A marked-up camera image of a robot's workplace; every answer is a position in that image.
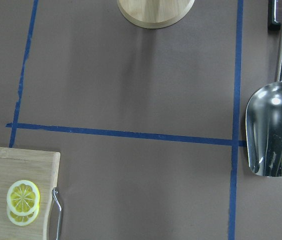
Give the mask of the wooden stand base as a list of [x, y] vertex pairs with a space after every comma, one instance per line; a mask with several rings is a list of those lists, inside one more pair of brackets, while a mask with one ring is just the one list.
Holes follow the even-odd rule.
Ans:
[[160, 29], [181, 20], [194, 5], [194, 0], [118, 0], [123, 16], [136, 26]]

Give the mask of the metal scoop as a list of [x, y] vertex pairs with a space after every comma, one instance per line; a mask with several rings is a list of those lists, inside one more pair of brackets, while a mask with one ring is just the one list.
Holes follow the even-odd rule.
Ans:
[[245, 123], [251, 171], [282, 177], [282, 23], [276, 80], [252, 95]]

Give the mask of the lemon slice top stacked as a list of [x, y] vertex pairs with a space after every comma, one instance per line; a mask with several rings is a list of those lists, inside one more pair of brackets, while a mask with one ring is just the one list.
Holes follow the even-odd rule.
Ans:
[[18, 180], [9, 187], [6, 202], [15, 215], [27, 216], [39, 208], [39, 189], [29, 180]]

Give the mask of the lemon slice stacked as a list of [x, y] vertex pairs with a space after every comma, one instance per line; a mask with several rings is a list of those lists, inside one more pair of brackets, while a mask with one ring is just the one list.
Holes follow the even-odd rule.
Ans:
[[39, 208], [39, 189], [29, 180], [18, 180], [9, 187], [6, 202], [15, 215], [27, 216]]
[[34, 212], [30, 213], [29, 215], [20, 216], [17, 214], [14, 214], [8, 206], [6, 206], [6, 214], [8, 219], [11, 223], [13, 223], [16, 226], [23, 227], [31, 224], [34, 222], [39, 214], [39, 207], [37, 207]]

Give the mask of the bamboo cutting board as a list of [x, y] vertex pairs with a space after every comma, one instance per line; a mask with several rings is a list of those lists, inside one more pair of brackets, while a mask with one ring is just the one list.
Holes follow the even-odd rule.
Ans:
[[[52, 190], [57, 186], [60, 153], [0, 147], [0, 240], [47, 240]], [[9, 187], [18, 180], [33, 182], [40, 192], [39, 213], [26, 226], [13, 224], [6, 212]]]

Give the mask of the lemon slice bottom stacked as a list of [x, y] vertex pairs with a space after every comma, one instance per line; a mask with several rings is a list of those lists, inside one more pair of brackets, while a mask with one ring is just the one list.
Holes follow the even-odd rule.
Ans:
[[8, 206], [6, 206], [6, 214], [8, 219], [11, 223], [13, 223], [16, 226], [23, 227], [31, 224], [34, 222], [39, 214], [39, 207], [37, 207], [34, 212], [30, 213], [29, 215], [20, 216], [17, 214], [14, 214]]

